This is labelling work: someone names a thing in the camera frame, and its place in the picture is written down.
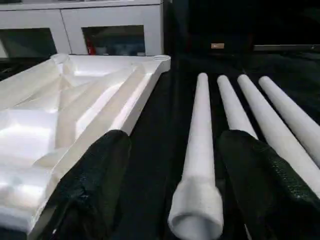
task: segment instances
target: cabinet door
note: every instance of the cabinet door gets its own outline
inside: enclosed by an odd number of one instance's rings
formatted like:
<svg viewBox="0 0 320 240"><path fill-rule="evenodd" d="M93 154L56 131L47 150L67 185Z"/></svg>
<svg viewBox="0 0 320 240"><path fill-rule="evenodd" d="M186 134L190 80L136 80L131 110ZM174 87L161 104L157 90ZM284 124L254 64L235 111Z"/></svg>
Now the cabinet door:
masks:
<svg viewBox="0 0 320 240"><path fill-rule="evenodd" d="M71 53L60 10L0 11L0 58Z"/></svg>
<svg viewBox="0 0 320 240"><path fill-rule="evenodd" d="M162 4L61 12L73 54L163 54Z"/></svg>

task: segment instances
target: red object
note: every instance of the red object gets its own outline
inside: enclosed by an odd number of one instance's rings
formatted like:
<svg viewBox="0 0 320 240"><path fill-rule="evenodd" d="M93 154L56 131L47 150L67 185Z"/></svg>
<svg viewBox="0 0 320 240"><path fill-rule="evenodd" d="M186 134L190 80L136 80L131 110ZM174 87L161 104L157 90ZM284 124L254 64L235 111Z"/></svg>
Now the red object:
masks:
<svg viewBox="0 0 320 240"><path fill-rule="evenodd" d="M88 50L88 54L89 55L96 55L97 52L96 52L96 49L95 49L93 43L91 42L91 40L89 38L86 38L85 43L86 43L86 48Z"/></svg>

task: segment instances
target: white cylinder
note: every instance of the white cylinder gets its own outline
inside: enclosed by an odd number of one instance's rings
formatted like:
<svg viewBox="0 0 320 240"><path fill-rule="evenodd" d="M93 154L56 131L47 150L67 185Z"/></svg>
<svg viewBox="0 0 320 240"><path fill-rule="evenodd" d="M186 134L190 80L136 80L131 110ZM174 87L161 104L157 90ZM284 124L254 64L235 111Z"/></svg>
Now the white cylinder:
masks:
<svg viewBox="0 0 320 240"><path fill-rule="evenodd" d="M226 76L221 75L218 77L217 83L229 129L245 131L255 139L258 139L235 90L229 82L229 79Z"/></svg>
<svg viewBox="0 0 320 240"><path fill-rule="evenodd" d="M208 76L198 76L181 182L168 217L182 240L218 239L223 231L223 203L215 185L214 149Z"/></svg>
<svg viewBox="0 0 320 240"><path fill-rule="evenodd" d="M291 165L319 198L320 170L250 79L241 75L238 83L268 144Z"/></svg>
<svg viewBox="0 0 320 240"><path fill-rule="evenodd" d="M269 77L260 78L259 84L315 164L320 168L320 126Z"/></svg>

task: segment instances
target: white plastic tray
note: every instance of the white plastic tray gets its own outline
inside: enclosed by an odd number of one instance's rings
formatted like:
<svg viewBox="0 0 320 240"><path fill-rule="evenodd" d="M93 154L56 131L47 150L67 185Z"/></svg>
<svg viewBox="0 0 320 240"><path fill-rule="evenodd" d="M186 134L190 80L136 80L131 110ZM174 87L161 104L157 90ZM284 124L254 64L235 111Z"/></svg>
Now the white plastic tray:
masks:
<svg viewBox="0 0 320 240"><path fill-rule="evenodd" d="M29 233L94 141L131 133L169 69L169 56L57 54L0 82L0 225Z"/></svg>

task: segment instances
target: white rod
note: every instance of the white rod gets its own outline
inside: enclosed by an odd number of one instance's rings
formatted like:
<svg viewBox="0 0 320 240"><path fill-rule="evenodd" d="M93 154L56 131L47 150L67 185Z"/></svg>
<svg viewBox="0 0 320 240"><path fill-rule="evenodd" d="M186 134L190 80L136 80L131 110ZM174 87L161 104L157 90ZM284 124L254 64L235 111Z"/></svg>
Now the white rod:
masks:
<svg viewBox="0 0 320 240"><path fill-rule="evenodd" d="M229 79L226 76L221 75L218 77L217 83L229 129L245 131L255 139L258 139L235 90L229 82Z"/></svg>
<svg viewBox="0 0 320 240"><path fill-rule="evenodd" d="M181 182L168 217L182 240L218 239L223 231L223 203L215 184L208 76L198 76Z"/></svg>
<svg viewBox="0 0 320 240"><path fill-rule="evenodd" d="M250 79L241 75L238 83L268 144L291 165L319 198L320 170Z"/></svg>
<svg viewBox="0 0 320 240"><path fill-rule="evenodd" d="M259 84L315 164L320 168L320 126L269 77L260 78Z"/></svg>

